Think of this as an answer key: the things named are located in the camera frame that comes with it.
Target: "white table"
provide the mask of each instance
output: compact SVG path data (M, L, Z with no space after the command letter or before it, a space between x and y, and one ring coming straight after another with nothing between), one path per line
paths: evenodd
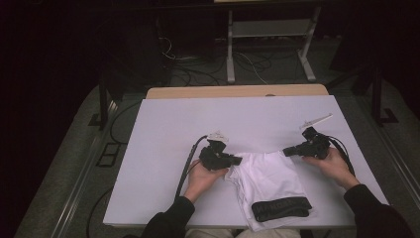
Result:
M315 129L339 138L346 145L359 180L381 202L387 203L334 96L146 99L139 110L103 222L113 226L144 226L156 213L166 211L173 202L191 147L203 135L221 130L230 139L225 149L229 154L268 153L302 143L299 126L305 120L329 113L334 116ZM195 158L207 145L206 141L200 143ZM353 212L343 200L344 190L299 157L292 159L317 217L287 227L354 226ZM246 227L236 189L228 181L219 179L195 207L189 227Z

